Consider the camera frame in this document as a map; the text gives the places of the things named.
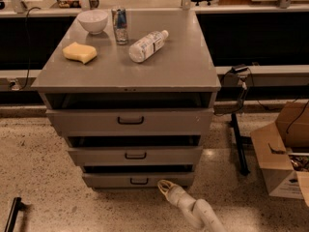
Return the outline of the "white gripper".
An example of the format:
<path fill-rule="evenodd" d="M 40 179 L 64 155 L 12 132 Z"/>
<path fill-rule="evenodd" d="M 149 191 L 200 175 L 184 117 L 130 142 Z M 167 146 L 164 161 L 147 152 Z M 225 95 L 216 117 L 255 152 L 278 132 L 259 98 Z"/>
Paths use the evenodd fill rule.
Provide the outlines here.
<path fill-rule="evenodd" d="M 182 188 L 175 187 L 169 180 L 160 180 L 157 187 L 167 200 L 180 209 L 189 209 L 193 205 L 193 198 Z"/>

